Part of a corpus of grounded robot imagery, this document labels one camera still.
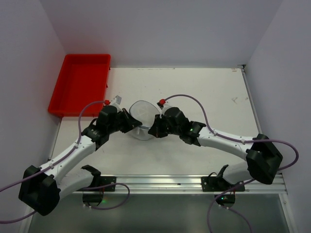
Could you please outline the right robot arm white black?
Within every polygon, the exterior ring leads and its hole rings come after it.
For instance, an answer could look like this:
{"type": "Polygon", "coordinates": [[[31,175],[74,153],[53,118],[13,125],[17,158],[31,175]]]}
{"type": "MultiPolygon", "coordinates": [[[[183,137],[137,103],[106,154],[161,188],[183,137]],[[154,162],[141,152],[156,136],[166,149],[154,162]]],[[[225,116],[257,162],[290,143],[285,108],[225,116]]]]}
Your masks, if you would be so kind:
{"type": "Polygon", "coordinates": [[[255,138],[233,134],[220,137],[218,132],[210,131],[206,124],[188,120],[177,107],[156,115],[148,133],[156,138],[177,135],[186,144],[215,148],[242,159],[241,163],[221,168],[212,181],[221,189],[251,179],[272,184],[283,159],[275,145],[263,134],[255,138]]]}

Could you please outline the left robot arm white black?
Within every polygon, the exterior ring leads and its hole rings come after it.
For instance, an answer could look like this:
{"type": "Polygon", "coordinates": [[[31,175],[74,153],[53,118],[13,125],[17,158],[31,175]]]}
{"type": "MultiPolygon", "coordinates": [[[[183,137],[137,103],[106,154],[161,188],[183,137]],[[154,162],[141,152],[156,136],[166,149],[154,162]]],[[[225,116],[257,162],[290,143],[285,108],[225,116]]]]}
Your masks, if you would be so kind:
{"type": "Polygon", "coordinates": [[[141,125],[126,109],[111,105],[103,107],[98,117],[79,132],[69,148],[40,167],[30,166],[25,170],[18,198],[40,215],[46,216],[67,195],[80,189],[100,189],[102,181],[99,170],[85,165],[74,174],[70,174],[70,171],[105,144],[111,134],[127,133],[141,125]]]}

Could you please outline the white mesh laundry bag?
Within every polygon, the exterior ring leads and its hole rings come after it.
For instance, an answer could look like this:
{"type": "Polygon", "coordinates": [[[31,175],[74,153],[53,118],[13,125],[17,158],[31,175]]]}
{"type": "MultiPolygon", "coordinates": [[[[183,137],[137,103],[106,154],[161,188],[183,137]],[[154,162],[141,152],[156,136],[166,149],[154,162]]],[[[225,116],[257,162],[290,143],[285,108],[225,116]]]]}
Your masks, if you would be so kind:
{"type": "Polygon", "coordinates": [[[129,114],[142,123],[141,126],[129,132],[130,136],[142,141],[154,138],[148,134],[148,131],[154,123],[155,115],[160,114],[160,112],[153,104],[145,100],[138,100],[130,107],[129,114]]]}

